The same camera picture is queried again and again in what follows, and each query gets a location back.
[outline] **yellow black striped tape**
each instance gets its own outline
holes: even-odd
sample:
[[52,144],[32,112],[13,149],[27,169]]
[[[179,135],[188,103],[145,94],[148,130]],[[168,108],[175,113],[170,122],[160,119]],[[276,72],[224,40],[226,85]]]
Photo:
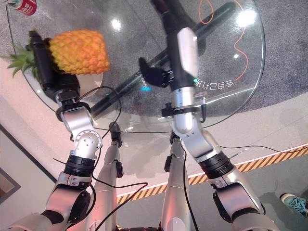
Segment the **yellow black striped tape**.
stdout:
[[[239,169],[240,172],[247,172],[256,168],[269,166],[272,164],[276,164],[281,161],[289,160],[295,157],[299,157],[305,154],[308,154],[308,145],[303,145],[301,147],[289,150],[288,152],[294,152],[294,153],[277,153],[277,154],[270,154],[267,156],[263,156],[257,159],[253,159],[250,161],[246,161],[243,163],[236,164],[236,167]],[[196,174],[188,178],[188,182],[190,185],[199,184],[207,181],[207,176],[204,173]],[[160,193],[164,193],[166,191],[167,184],[161,184],[158,186],[154,186],[151,188],[147,188],[144,190],[141,190],[138,192],[131,201],[142,199],[144,197],[157,195]],[[120,195],[117,197],[116,201],[118,204],[123,203],[127,198],[132,196],[134,192]]]

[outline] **glass table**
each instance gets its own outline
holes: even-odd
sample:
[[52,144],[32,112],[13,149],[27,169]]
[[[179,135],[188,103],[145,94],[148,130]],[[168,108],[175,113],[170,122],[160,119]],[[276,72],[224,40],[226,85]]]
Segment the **glass table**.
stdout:
[[[171,0],[169,4],[175,17],[188,21],[198,36],[196,102],[206,97],[207,118],[203,127],[212,126],[238,112],[252,97],[261,79],[265,41],[259,14],[251,0],[239,1],[240,5],[236,1],[218,0],[213,1],[212,22],[203,25],[198,16],[199,1]],[[122,113],[118,124],[122,131],[171,131],[170,121],[161,116],[161,109],[171,101],[170,89],[147,85],[139,72],[139,57],[169,70],[164,52],[165,33],[149,1],[40,0],[33,16],[15,10],[8,10],[8,15],[12,41],[22,46],[33,29],[43,38],[82,28],[100,31],[108,50],[110,71],[83,76],[83,80],[113,87],[120,93]],[[200,15],[205,22],[211,18],[206,1]],[[24,75],[33,91],[56,111],[58,105],[45,96],[31,73],[26,71]],[[109,129],[119,111],[113,93],[97,90],[83,101],[92,107],[94,126]]]

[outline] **wall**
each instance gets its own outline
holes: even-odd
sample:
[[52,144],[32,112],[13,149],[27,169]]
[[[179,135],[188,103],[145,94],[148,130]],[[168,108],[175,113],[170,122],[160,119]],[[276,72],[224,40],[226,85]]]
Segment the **wall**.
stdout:
[[41,213],[54,183],[2,131],[0,150],[0,167],[21,186],[0,204],[1,230],[31,213]]

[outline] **pineapple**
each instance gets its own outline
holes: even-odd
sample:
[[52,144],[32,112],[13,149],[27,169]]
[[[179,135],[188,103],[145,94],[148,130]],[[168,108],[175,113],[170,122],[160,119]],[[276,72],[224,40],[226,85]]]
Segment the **pineapple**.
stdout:
[[[32,68],[33,76],[39,79],[34,54],[30,46],[27,50],[19,48],[18,54],[11,54],[8,59],[15,67],[13,75]],[[47,46],[54,64],[68,74],[98,74],[109,70],[106,46],[101,33],[92,30],[74,30],[56,35]]]
[[60,70],[70,74],[98,74],[109,70],[103,36],[92,30],[74,30],[55,36],[49,47]]

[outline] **red can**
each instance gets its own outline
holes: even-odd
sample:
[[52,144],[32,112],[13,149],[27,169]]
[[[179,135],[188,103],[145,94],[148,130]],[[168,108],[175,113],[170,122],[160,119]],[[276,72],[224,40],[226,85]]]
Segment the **red can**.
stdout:
[[15,10],[30,16],[37,10],[37,2],[36,0],[18,0],[13,7]]

